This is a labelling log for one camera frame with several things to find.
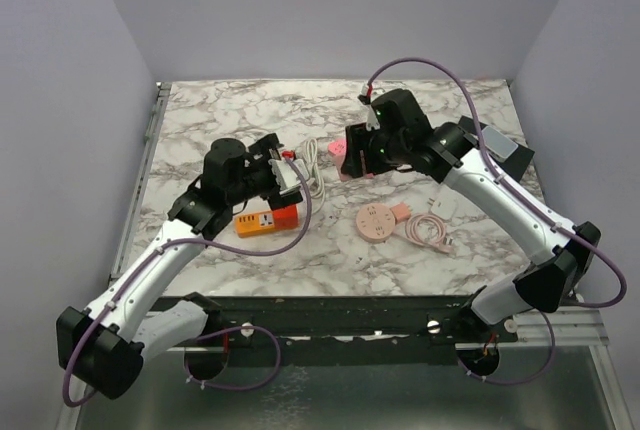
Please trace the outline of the pink triangular power strip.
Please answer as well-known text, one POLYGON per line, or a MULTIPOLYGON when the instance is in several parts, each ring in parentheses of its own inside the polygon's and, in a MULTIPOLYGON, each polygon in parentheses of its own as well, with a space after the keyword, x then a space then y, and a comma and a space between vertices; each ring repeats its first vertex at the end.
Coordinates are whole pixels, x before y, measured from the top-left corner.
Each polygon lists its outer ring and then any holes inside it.
POLYGON ((342 172, 342 167, 346 159, 346 150, 347 150, 346 139, 341 138, 329 143, 327 149, 336 167, 339 180, 342 182, 352 180, 352 177, 350 175, 347 175, 342 172))

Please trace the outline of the orange power strip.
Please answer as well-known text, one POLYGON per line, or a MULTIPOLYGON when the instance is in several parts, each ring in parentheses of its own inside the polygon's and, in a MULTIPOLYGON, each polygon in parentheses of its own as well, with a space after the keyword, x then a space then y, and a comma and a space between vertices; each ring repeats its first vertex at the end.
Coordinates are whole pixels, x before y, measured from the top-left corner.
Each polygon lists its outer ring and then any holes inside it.
POLYGON ((239 238, 267 235, 277 230, 272 212, 238 215, 234 218, 234 228, 239 238))

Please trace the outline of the round pink power strip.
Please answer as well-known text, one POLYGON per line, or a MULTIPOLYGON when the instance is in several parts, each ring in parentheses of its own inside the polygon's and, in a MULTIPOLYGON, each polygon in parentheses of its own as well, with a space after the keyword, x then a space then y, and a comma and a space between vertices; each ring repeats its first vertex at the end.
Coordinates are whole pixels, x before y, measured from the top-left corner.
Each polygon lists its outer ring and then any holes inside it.
POLYGON ((396 219, 389 207, 380 203, 371 203, 360 208, 356 214, 355 224, 362 239, 378 244, 391 237, 396 227, 396 219))

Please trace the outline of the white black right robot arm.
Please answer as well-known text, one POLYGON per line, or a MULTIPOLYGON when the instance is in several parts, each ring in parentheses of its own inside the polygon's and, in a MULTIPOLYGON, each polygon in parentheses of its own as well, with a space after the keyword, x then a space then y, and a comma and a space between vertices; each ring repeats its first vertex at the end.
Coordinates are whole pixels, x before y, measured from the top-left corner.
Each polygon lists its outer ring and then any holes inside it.
POLYGON ((481 341, 504 318, 536 309, 552 313, 593 259, 601 232, 546 207, 500 168, 482 159, 477 139, 457 123, 431 126, 414 95, 394 89, 373 102, 364 123, 345 129, 342 173, 361 178, 403 165, 467 198, 522 249, 529 266, 480 289, 459 317, 461 333, 481 341))

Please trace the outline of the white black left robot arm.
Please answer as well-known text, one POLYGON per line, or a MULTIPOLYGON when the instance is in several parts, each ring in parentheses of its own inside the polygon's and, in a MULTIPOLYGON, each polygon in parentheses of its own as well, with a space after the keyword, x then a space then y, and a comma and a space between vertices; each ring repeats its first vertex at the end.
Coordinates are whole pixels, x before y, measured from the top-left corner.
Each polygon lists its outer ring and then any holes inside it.
POLYGON ((65 405, 79 407, 100 393, 122 396, 143 365, 174 347, 225 340, 230 333, 261 332, 255 324, 233 326, 200 294, 180 299, 154 317, 149 311, 168 285, 206 248, 230 251, 217 236, 232 222, 236 206, 259 197, 271 209, 309 203, 309 173, 299 159, 284 156, 275 134, 251 146, 234 138, 211 144, 202 172, 173 203, 149 246, 100 296, 83 309, 66 308, 56 321, 59 365, 64 371, 65 405), (71 396, 73 378, 91 394, 71 396))

